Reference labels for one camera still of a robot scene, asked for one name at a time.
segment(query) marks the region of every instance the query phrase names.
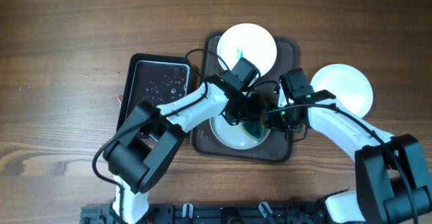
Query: white plate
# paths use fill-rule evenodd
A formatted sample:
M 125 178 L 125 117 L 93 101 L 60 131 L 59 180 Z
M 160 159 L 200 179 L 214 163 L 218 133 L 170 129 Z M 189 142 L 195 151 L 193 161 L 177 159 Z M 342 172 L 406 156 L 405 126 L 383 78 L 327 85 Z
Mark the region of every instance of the white plate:
M 328 90 L 341 101 L 347 110 L 364 117 L 372 107 L 371 83 L 358 69 L 349 65 L 334 64 L 320 69 L 310 83 L 315 92 Z
M 259 140 L 254 140 L 244 133 L 240 124 L 231 126 L 226 122 L 222 115 L 212 117 L 209 120 L 211 131 L 214 133 L 216 138 L 222 144 L 238 150 L 246 150 L 258 146 L 270 134 L 270 130 L 266 129 L 263 137 Z
M 264 76 L 276 61 L 277 49 L 272 35 L 264 28 L 256 24 L 238 24 L 223 33 L 217 44 L 217 54 L 230 69 L 244 57 Z M 220 60 L 219 64 L 226 69 Z

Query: round white plate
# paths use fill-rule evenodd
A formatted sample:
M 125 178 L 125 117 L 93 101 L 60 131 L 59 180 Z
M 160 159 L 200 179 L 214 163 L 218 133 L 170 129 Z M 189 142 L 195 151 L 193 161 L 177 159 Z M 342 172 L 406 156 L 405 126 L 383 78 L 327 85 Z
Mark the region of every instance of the round white plate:
M 264 76 L 276 61 L 277 49 L 272 35 L 264 28 L 256 24 L 238 24 L 223 33 L 217 44 L 217 54 L 230 69 L 244 57 Z M 226 69 L 220 60 L 219 64 Z
M 211 131 L 216 138 L 222 144 L 238 150 L 246 150 L 258 146 L 270 134 L 270 130 L 266 129 L 263 137 L 259 140 L 255 140 L 244 133 L 240 124 L 234 126 L 229 125 L 222 115 L 212 117 L 209 120 Z
M 310 83 L 315 92 L 328 90 L 353 114 L 364 117 L 372 107 L 371 83 L 358 69 L 334 64 L 320 69 Z

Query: wood grain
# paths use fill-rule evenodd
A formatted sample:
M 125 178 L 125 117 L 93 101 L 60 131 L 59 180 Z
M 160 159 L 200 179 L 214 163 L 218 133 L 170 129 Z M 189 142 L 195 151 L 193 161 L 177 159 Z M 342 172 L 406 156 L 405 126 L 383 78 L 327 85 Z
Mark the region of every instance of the wood grain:
M 0 223 L 77 223 L 81 206 L 108 203 L 114 187 L 92 174 L 90 161 L 115 132 L 129 58 L 181 56 L 243 22 L 293 38 L 309 78 L 332 63 L 357 67 L 375 93 L 366 120 L 416 136 L 431 167 L 431 7 L 432 0 L 0 0 Z M 109 175 L 102 161 L 100 168 Z M 185 142 L 150 199 L 312 200 L 354 186 L 352 161 L 312 133 L 287 165 L 204 157 Z

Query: tabletop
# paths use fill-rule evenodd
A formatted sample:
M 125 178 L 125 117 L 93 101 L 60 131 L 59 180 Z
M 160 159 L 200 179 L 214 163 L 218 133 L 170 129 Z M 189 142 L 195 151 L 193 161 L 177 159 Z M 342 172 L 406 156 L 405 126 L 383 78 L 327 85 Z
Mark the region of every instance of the tabletop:
M 371 82 L 365 117 L 422 143 L 432 166 L 432 0 L 0 0 L 0 223 L 77 223 L 114 186 L 90 162 L 115 133 L 129 59 L 184 54 L 253 23 L 293 38 L 311 79 L 344 63 Z M 200 55 L 191 57 L 200 65 Z M 110 175 L 100 160 L 99 169 Z M 185 140 L 152 203 L 315 200 L 354 164 L 312 132 L 285 165 L 204 157 Z M 432 222 L 430 216 L 422 221 Z

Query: wooden table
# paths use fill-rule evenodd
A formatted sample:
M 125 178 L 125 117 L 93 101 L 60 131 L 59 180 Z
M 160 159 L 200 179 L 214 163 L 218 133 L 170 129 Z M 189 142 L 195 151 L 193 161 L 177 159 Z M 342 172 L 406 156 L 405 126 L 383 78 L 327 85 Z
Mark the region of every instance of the wooden table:
M 115 133 L 130 57 L 181 56 L 212 31 L 245 22 L 293 38 L 310 79 L 332 63 L 358 68 L 375 93 L 366 120 L 416 136 L 432 166 L 431 7 L 432 0 L 0 0 L 0 223 L 77 223 L 81 206 L 108 203 L 114 186 L 97 179 L 90 162 Z M 109 175 L 103 161 L 99 167 Z M 354 186 L 353 162 L 318 133 L 287 165 L 203 157 L 185 142 L 150 201 L 314 200 Z

